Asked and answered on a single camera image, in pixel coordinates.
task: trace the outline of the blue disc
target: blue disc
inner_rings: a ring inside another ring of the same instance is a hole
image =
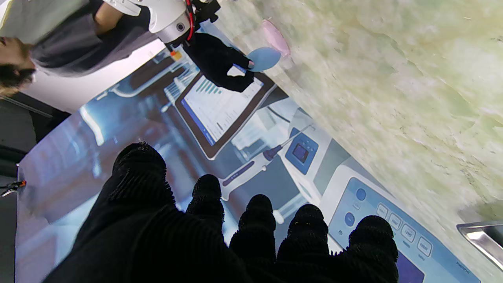
[[[281,53],[270,47],[261,47],[252,51],[247,57],[255,64],[251,71],[262,72],[274,67],[281,59]]]

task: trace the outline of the pink dish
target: pink dish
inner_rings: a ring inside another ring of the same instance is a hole
[[[266,35],[266,39],[270,45],[272,45],[277,51],[281,53],[281,56],[285,57],[290,55],[290,48],[286,43],[285,38],[281,32],[268,20],[262,21],[262,29]]]

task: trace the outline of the red cable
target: red cable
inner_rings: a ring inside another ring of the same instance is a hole
[[[190,0],[185,0],[187,2],[187,5],[192,8],[192,3]],[[190,19],[190,33],[189,36],[187,37],[187,41],[191,40],[192,35],[194,34],[194,15],[191,12],[192,9],[189,9],[189,19]]]

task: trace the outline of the pipette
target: pipette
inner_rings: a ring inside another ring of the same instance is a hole
[[[267,165],[269,165],[272,162],[274,156],[276,156],[278,152],[283,149],[284,146],[286,146],[289,142],[291,142],[293,139],[295,139],[298,135],[303,133],[309,127],[311,127],[311,124],[303,128],[300,132],[293,135],[291,138],[289,138],[286,142],[282,143],[281,145],[273,149],[266,150],[261,154],[258,154],[253,159],[248,161],[246,164],[242,165],[234,172],[232,172],[226,179],[223,180],[219,179],[220,188],[222,190],[222,199],[226,201],[229,200],[229,195],[232,191],[239,188],[246,182],[250,181],[261,171],[265,171]]]

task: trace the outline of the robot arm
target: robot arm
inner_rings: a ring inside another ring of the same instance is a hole
[[[191,33],[199,29],[199,23],[217,17],[220,9],[216,0],[202,3],[199,0],[103,0],[115,9],[130,16],[138,16],[140,7],[150,10],[149,31],[159,37],[168,47],[183,43]]]
[[[117,10],[138,16],[140,7],[150,10],[149,31],[164,42],[174,57],[174,47],[183,45],[187,55],[199,67],[201,73],[219,87],[242,92],[254,81],[249,71],[250,60],[235,49],[226,46],[220,39],[208,34],[195,34],[200,23],[218,17],[217,0],[103,0]],[[246,69],[244,77],[233,77],[228,71],[234,65]]]

